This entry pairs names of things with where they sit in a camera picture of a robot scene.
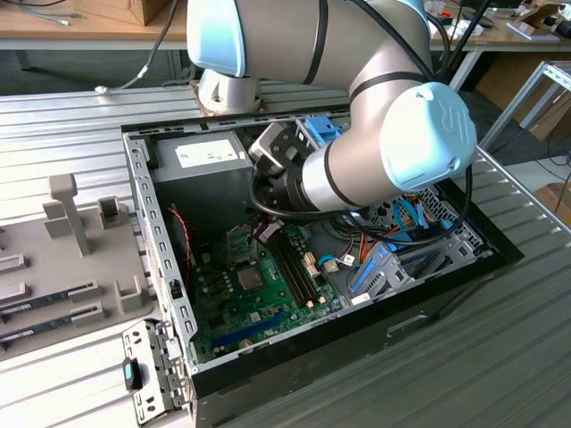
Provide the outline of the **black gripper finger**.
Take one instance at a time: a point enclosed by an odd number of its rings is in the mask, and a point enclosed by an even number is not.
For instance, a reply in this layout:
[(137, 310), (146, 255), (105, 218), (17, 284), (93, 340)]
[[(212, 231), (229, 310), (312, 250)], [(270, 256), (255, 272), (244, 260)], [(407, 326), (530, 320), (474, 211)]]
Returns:
[(284, 225), (281, 219), (263, 219), (253, 228), (252, 238), (261, 244), (266, 244), (271, 236)]

